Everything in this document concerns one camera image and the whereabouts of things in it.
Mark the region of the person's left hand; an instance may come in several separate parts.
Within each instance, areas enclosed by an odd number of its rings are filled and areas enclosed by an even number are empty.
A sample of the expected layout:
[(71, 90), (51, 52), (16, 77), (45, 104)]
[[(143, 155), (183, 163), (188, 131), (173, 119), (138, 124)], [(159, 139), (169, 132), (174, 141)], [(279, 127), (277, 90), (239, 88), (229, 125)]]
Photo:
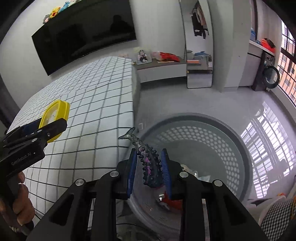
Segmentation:
[[(18, 174), (18, 196), (13, 203), (13, 211), (20, 226), (29, 223), (35, 216), (35, 209), (29, 199), (29, 190), (24, 182), (25, 175), (23, 172), (20, 172)], [(7, 206), (1, 199), (1, 215), (9, 226), (16, 227), (14, 219), (8, 215), (6, 208)]]

